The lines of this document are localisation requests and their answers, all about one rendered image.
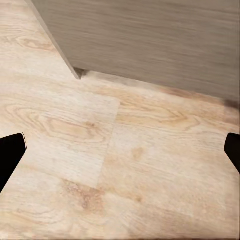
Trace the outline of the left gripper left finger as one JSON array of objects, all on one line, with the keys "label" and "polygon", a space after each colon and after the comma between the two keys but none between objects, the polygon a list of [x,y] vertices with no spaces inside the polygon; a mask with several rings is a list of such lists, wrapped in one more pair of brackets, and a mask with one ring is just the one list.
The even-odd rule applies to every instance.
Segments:
[{"label": "left gripper left finger", "polygon": [[26,152],[21,133],[0,139],[0,193]]}]

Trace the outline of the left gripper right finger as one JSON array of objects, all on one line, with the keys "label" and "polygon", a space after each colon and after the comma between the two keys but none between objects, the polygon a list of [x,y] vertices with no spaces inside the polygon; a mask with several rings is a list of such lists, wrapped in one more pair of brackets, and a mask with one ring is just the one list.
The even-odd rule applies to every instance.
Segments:
[{"label": "left gripper right finger", "polygon": [[228,133],[224,151],[240,173],[240,135]]}]

